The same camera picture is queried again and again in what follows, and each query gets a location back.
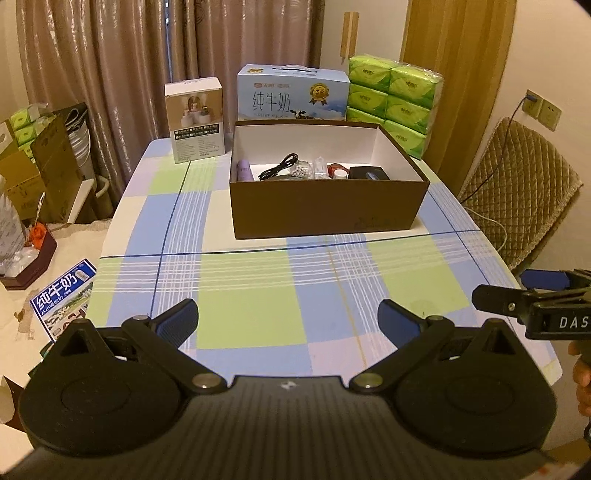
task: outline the person's hand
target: person's hand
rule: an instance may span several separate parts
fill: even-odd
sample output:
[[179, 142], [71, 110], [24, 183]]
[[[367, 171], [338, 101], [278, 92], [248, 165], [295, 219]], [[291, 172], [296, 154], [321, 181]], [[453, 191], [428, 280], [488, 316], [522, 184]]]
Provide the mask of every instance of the person's hand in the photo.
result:
[[[577, 342], [570, 342], [569, 355], [580, 355]], [[579, 413], [591, 417], [591, 367], [580, 358], [573, 368], [573, 380], [577, 384], [577, 400], [579, 401]]]

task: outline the metal pin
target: metal pin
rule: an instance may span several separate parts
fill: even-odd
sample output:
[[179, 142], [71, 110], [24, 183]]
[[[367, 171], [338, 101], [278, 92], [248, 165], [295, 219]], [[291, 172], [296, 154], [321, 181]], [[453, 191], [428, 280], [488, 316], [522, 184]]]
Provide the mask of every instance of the metal pin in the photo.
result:
[[353, 379], [353, 382], [361, 388], [376, 388], [384, 383], [384, 379], [381, 375], [367, 372], [357, 375], [357, 377]]
[[215, 388], [222, 383], [222, 377], [216, 374], [197, 374], [193, 377], [193, 385], [199, 388]]

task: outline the power outlet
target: power outlet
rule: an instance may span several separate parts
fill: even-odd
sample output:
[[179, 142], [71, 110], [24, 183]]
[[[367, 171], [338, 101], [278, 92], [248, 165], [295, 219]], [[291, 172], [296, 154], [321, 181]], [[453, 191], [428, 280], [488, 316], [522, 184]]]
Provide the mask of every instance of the power outlet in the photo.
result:
[[538, 115], [538, 122], [554, 132], [556, 131], [561, 114], [562, 110], [560, 108], [548, 100], [544, 100], [542, 102], [542, 110], [540, 110], [540, 114]]
[[537, 93], [532, 92], [531, 90], [527, 91], [528, 95], [533, 95], [537, 98], [537, 101], [532, 102], [531, 100], [525, 99], [523, 102], [523, 106], [521, 109], [527, 113], [532, 118], [538, 118], [540, 114], [540, 110], [542, 110], [542, 101], [544, 100], [541, 96]]

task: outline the chair backrest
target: chair backrest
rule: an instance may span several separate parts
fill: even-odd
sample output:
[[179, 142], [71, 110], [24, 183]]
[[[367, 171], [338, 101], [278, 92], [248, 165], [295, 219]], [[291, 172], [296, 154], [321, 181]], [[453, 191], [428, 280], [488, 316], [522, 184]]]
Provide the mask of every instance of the chair backrest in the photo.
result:
[[[545, 243], [544, 237], [560, 223], [583, 182], [554, 145], [519, 122], [511, 123], [502, 154], [508, 125], [509, 118], [498, 123], [458, 198], [467, 198], [494, 171], [463, 205], [505, 227], [507, 239], [499, 254], [511, 270], [516, 270], [536, 247]], [[500, 248], [505, 239], [502, 228], [471, 216], [492, 245]]]

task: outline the curtain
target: curtain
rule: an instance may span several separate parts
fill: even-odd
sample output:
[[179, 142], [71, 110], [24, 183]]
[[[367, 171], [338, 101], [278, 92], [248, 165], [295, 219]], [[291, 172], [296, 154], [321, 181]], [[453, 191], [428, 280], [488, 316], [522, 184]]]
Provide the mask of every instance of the curtain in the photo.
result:
[[95, 171], [118, 200], [151, 140], [168, 136], [165, 0], [17, 0], [31, 102], [89, 108]]
[[244, 65], [320, 63], [324, 0], [169, 1], [173, 79], [218, 77], [226, 132], [236, 121]]
[[517, 0], [411, 0], [402, 59], [443, 74], [424, 160], [455, 195], [474, 160], [505, 68]]

